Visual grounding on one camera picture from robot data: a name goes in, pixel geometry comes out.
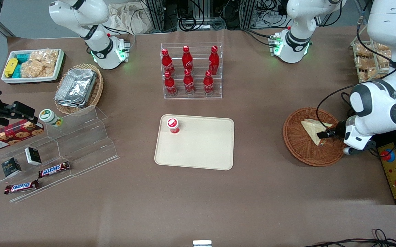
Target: white jar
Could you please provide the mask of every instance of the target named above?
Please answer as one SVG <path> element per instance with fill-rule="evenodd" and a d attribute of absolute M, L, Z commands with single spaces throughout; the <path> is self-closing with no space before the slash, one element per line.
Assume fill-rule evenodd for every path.
<path fill-rule="evenodd" d="M 39 113 L 39 119 L 48 125 L 59 127 L 62 125 L 62 118 L 58 117 L 52 110 L 44 109 Z"/>

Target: brown table surface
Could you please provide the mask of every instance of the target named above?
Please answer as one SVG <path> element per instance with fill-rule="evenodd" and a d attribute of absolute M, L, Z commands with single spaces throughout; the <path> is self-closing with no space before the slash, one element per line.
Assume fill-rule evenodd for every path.
<path fill-rule="evenodd" d="M 109 117 L 107 132 L 120 159 L 21 203 L 9 203 L 0 186 L 0 246 L 181 247 L 211 239 L 215 247 L 292 247 L 372 238 L 373 228 L 396 239 L 396 206 L 376 158 L 366 153 L 310 167 L 282 139 L 290 113 L 357 82 L 348 50 L 354 36 L 355 27 L 318 28 L 297 64 L 271 57 L 241 31 L 138 36 L 128 63 L 102 70 L 98 107 Z M 223 99 L 164 100 L 160 43 L 211 41 L 224 45 Z M 80 38 L 9 39 L 9 51 L 46 47 L 65 51 L 65 71 L 93 63 Z M 4 102 L 56 109 L 56 83 L 0 81 L 0 89 Z M 347 111 L 339 95 L 323 108 L 338 119 Z M 233 168 L 155 164 L 163 114 L 233 119 Z"/>

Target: wicker basket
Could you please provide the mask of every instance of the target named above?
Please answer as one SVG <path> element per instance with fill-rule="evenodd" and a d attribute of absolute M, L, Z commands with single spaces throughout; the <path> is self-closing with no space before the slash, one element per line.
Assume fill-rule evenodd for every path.
<path fill-rule="evenodd" d="M 322 122 L 336 125 L 338 120 L 327 111 L 319 110 Z M 335 138 L 328 138 L 326 142 L 317 146 L 303 128 L 301 121 L 305 119 L 317 120 L 316 108 L 300 108 L 288 116 L 283 125 L 283 138 L 290 152 L 300 161 L 311 166 L 329 166 L 336 163 L 343 156 L 345 144 Z"/>
<path fill-rule="evenodd" d="M 76 65 L 71 69 L 91 69 L 97 73 L 97 78 L 96 78 L 96 81 L 94 82 L 95 85 L 93 87 L 93 90 L 91 91 L 91 95 L 90 95 L 90 99 L 88 100 L 87 107 L 92 106 L 92 105 L 97 105 L 97 103 L 99 102 L 99 100 L 101 98 L 102 90 L 104 89 L 104 79 L 102 78 L 102 75 L 101 75 L 101 72 L 99 71 L 99 69 L 96 68 L 96 66 L 93 66 L 91 64 L 85 64 L 85 63 Z M 67 73 L 69 71 L 70 71 L 70 69 L 67 72 L 65 72 L 65 74 L 61 77 L 61 80 L 59 81 L 56 92 L 59 90 L 64 77 L 67 75 Z M 56 101 L 55 101 L 55 105 L 60 112 L 65 113 L 65 114 L 72 114 L 72 113 L 75 113 L 76 111 L 81 110 L 81 108 L 59 105 Z"/>

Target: floor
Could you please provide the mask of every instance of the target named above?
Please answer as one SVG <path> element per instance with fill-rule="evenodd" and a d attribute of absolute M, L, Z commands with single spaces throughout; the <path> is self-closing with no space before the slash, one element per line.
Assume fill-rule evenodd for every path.
<path fill-rule="evenodd" d="M 5 25 L 16 36 L 40 39 L 40 38 L 63 38 L 76 37 L 77 35 L 69 29 L 59 26 L 50 18 L 48 5 L 51 0 L 5 0 L 0 15 L 0 22 Z M 120 0 L 106 0 L 105 2 L 120 2 Z M 22 23 L 20 14 L 27 14 L 24 19 L 29 20 Z M 358 11 L 352 0 L 348 0 L 342 10 L 341 18 L 334 26 L 356 25 Z M 0 72 L 7 58 L 7 41 L 0 38 Z"/>

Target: beige tray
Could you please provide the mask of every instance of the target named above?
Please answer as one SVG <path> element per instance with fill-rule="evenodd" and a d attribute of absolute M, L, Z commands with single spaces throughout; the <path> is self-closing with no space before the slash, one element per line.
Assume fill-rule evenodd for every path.
<path fill-rule="evenodd" d="M 170 117 L 178 119 L 178 133 L 167 127 Z M 232 119 L 166 114 L 160 119 L 154 160 L 165 166 L 230 170 L 233 146 Z"/>

